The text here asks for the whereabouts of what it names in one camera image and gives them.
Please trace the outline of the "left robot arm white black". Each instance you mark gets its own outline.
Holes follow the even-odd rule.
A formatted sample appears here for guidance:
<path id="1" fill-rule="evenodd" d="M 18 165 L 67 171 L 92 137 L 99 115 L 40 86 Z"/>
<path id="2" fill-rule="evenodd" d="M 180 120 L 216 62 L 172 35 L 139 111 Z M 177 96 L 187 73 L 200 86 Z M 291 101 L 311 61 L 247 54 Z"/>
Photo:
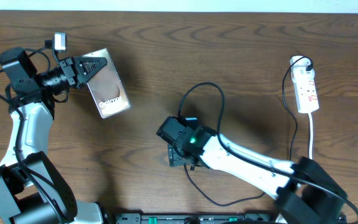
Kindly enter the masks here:
<path id="1" fill-rule="evenodd" d="M 108 61 L 67 57 L 38 73 L 34 49 L 16 47 L 0 54 L 10 79 L 2 98 L 13 121 L 11 140 L 0 163 L 0 217 L 3 223 L 114 223 L 98 202 L 81 202 L 47 157 L 55 96 L 81 88 Z"/>

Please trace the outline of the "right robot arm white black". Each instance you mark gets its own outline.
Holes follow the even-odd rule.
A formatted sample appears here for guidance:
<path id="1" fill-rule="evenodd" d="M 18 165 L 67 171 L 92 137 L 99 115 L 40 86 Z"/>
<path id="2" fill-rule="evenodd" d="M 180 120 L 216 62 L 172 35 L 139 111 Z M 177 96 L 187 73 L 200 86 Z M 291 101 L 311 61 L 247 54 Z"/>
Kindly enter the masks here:
<path id="1" fill-rule="evenodd" d="M 197 119 L 169 116 L 156 132 L 185 164 L 234 175 L 273 198 L 279 223 L 340 223 L 347 194 L 314 160 L 297 163 L 251 151 Z"/>

